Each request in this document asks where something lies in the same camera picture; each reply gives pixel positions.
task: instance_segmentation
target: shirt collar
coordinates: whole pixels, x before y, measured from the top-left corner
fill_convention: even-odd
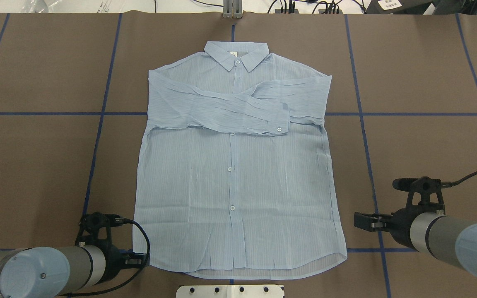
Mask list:
[[[208,41],[204,51],[228,72],[231,71],[236,60],[236,57],[229,53],[230,51],[247,52],[240,59],[248,72],[256,68],[270,53],[266,43],[227,41]]]

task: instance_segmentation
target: black mount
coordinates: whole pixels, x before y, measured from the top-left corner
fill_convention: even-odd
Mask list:
[[[369,232],[390,232],[393,239],[400,244],[415,249],[410,239],[410,227],[413,220],[425,212],[445,214],[445,203],[441,193],[441,180],[421,178],[401,178],[393,181],[393,188],[407,191],[406,207],[391,215],[354,213],[354,226]],[[420,194],[421,200],[413,205],[413,195]],[[430,202],[430,196],[437,195],[437,202]]]
[[[76,246],[94,245],[98,247],[106,259],[106,270],[98,283],[109,281],[117,276],[122,269],[144,268],[146,253],[134,253],[132,251],[119,251],[112,244],[111,228],[130,223],[128,219],[117,214],[102,214],[94,212],[82,215],[80,219],[80,229],[75,240]],[[100,239],[100,229],[106,229],[106,238]]]

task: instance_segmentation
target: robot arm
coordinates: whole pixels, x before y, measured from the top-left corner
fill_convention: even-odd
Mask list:
[[[445,215],[441,188],[452,186],[428,177],[396,179],[393,187],[409,193],[406,207],[391,215],[356,212],[354,226],[370,232],[390,232],[401,245],[429,253],[477,277],[477,222]],[[421,195],[417,205],[412,203],[415,192]],[[430,202],[434,193],[437,203]]]
[[[148,245],[146,254],[123,252],[112,244],[111,228],[125,223],[134,224],[141,230]],[[60,296],[109,281],[122,269],[139,269],[125,283],[94,294],[105,293],[126,285],[147,265],[148,237],[136,222],[116,214],[95,212],[83,215],[79,225],[80,231],[73,247],[0,251],[0,298]],[[106,229],[106,239],[99,239],[101,228]]]

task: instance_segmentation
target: shirt placket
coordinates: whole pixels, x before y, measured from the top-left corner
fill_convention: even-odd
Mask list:
[[[246,70],[240,58],[235,59],[235,80],[233,93],[242,91],[242,81]],[[246,267],[246,243],[244,241],[244,225],[242,221],[242,210],[240,209],[240,198],[238,197],[239,184],[237,174],[240,173],[240,155],[238,136],[232,132],[229,134],[229,145],[231,147],[231,166],[229,171],[229,217],[231,218],[231,247],[233,251],[233,266],[235,268]]]

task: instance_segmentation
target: light blue shirt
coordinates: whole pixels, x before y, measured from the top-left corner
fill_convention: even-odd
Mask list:
[[[151,265],[299,279],[346,260],[323,126],[331,76],[265,43],[210,41],[148,81],[134,218]]]

